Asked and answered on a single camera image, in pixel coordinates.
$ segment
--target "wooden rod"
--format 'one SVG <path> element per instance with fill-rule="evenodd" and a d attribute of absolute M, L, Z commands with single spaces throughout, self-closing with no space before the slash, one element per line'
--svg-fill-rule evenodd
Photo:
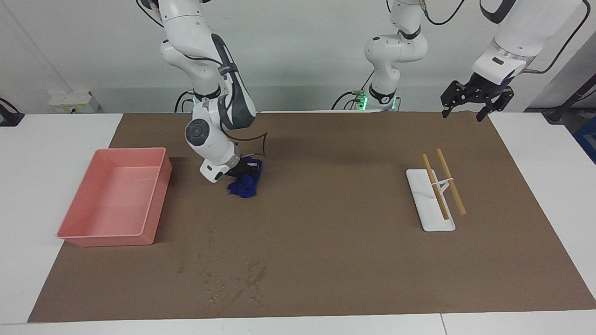
<path fill-rule="evenodd" d="M 441 199 L 441 192 L 439 191 L 439 186 L 436 184 L 437 180 L 434 177 L 433 170 L 430 168 L 429 157 L 426 154 L 422 154 L 422 160 L 424 160 L 424 166 L 426 167 L 426 173 L 429 175 L 429 180 L 431 184 L 433 184 L 433 191 L 434 196 L 437 198 L 437 202 L 439 203 L 439 208 L 441 208 L 441 213 L 443 214 L 444 220 L 449 220 L 449 214 L 447 213 L 447 208 L 445 208 L 445 203 Z"/>
<path fill-rule="evenodd" d="M 441 149 L 437 149 L 437 154 L 439 155 L 439 159 L 441 160 L 441 165 L 443 166 L 443 171 L 447 178 L 453 178 L 451 175 L 451 171 L 449 170 L 449 166 L 447 166 L 447 161 L 445 161 L 445 156 L 443 156 L 443 152 Z M 455 186 L 455 181 L 453 179 L 449 180 L 449 186 L 451 188 L 451 194 L 453 194 L 453 198 L 455 198 L 455 204 L 457 205 L 457 209 L 460 211 L 460 215 L 466 215 L 467 212 L 465 211 L 464 202 L 461 201 L 460 192 L 457 190 L 457 186 Z"/>

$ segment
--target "blue rag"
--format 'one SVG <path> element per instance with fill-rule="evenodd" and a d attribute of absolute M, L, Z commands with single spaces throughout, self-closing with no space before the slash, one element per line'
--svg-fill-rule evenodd
<path fill-rule="evenodd" d="M 235 194 L 242 198 L 250 198 L 257 194 L 257 184 L 259 183 L 260 174 L 263 169 L 263 161 L 247 157 L 249 163 L 257 163 L 259 165 L 259 174 L 249 175 L 245 173 L 236 178 L 236 181 L 228 185 L 230 194 Z"/>

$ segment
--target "pink plastic tray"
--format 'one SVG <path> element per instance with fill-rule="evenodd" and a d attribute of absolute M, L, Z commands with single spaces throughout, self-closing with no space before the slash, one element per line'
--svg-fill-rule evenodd
<path fill-rule="evenodd" d="M 171 173 L 165 148 L 97 150 L 58 237 L 83 247 L 153 243 Z"/>

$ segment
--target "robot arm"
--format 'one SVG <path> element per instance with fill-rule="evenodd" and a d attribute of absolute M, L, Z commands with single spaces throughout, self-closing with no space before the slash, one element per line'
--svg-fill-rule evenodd
<path fill-rule="evenodd" d="M 162 55 L 190 77 L 195 98 L 201 101 L 193 108 L 185 137 L 188 145 L 205 159 L 201 173 L 216 182 L 243 163 L 224 127 L 249 127 L 256 109 L 224 40 L 205 22 L 201 2 L 161 0 L 159 10 L 167 35 Z M 218 77 L 223 81 L 223 89 Z"/>
<path fill-rule="evenodd" d="M 399 82 L 398 63 L 418 61 L 426 55 L 428 42 L 420 33 L 422 15 L 418 0 L 395 0 L 391 22 L 398 33 L 368 40 L 364 54 L 375 70 L 366 93 L 374 105 L 387 107 L 393 103 Z"/>
<path fill-rule="evenodd" d="M 514 96 L 509 83 L 530 65 L 546 41 L 571 17 L 582 0 L 501 0 L 490 12 L 480 2 L 482 13 L 499 24 L 499 32 L 472 66 L 466 84 L 453 81 L 441 95 L 443 117 L 466 103 L 484 103 L 476 116 L 482 121 L 493 111 L 502 111 Z"/>

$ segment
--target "white plastic base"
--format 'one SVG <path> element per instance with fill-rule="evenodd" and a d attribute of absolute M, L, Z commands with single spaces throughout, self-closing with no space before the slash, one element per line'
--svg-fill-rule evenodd
<path fill-rule="evenodd" d="M 430 183 L 429 175 L 426 173 L 426 170 L 407 170 L 406 176 L 408 177 L 412 196 L 414 196 L 414 202 L 416 203 L 416 208 L 418 209 L 418 215 L 420 217 L 420 222 L 422 223 L 422 229 L 424 229 L 424 231 L 455 230 L 455 223 L 453 222 L 451 212 L 449 211 L 449 207 L 447 206 L 447 202 L 443 196 L 443 191 L 445 188 L 442 188 L 440 200 L 443 201 L 445 208 L 447 208 L 447 213 L 449 214 L 448 220 L 443 219 L 441 208 L 439 207 L 439 203 L 434 196 L 433 187 Z"/>

